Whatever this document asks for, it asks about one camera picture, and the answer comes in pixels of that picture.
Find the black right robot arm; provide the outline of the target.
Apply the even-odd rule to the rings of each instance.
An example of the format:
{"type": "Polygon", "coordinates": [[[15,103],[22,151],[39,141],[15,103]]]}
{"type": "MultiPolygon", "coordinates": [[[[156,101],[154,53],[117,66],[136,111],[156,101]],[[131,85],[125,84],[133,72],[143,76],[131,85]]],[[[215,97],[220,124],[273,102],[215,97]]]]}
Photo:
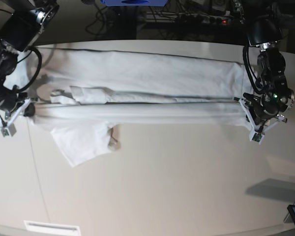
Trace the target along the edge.
{"type": "Polygon", "coordinates": [[[28,98],[26,91],[40,72],[42,55],[33,44],[55,17],[59,5],[55,0],[6,0],[4,3],[14,10],[0,29],[0,110],[9,118],[24,105],[28,98]],[[26,51],[37,56],[34,75],[22,88],[17,85],[6,88],[6,77],[16,69],[19,53],[26,51]]]}

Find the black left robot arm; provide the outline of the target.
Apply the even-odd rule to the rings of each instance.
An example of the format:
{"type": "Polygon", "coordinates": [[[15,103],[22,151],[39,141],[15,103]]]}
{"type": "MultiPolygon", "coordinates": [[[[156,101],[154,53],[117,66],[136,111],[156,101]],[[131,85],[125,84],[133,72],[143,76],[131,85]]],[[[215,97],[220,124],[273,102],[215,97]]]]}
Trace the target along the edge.
{"type": "Polygon", "coordinates": [[[278,49],[282,32],[271,6],[249,6],[242,0],[232,4],[247,35],[242,54],[253,93],[243,97],[254,123],[265,124],[285,112],[295,100],[285,76],[286,62],[278,49]]]}

